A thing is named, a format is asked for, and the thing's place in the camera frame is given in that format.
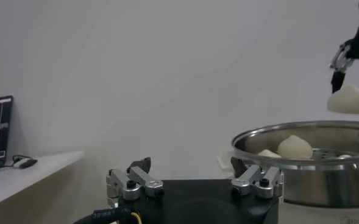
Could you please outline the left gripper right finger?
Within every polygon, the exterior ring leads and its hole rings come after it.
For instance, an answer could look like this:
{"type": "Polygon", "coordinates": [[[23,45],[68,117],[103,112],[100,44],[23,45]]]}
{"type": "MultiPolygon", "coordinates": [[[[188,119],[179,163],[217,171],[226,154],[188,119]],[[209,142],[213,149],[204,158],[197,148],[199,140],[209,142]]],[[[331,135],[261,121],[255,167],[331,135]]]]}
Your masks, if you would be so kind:
{"type": "Polygon", "coordinates": [[[236,157],[231,157],[234,178],[231,180],[232,194],[236,197],[251,193],[257,198],[283,198],[284,173],[278,167],[260,166],[236,157]]]}

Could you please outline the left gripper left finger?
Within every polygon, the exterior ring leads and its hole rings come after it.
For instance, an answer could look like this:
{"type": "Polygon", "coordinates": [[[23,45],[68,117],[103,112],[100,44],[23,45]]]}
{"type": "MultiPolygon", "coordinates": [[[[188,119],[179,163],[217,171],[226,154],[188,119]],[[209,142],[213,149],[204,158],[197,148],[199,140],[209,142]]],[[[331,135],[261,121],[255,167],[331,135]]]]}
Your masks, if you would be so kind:
{"type": "Polygon", "coordinates": [[[163,181],[151,177],[150,169],[150,157],[131,162],[125,171],[110,169],[106,175],[108,205],[115,207],[120,198],[138,200],[142,193],[150,198],[161,198],[164,195],[163,181]]]}

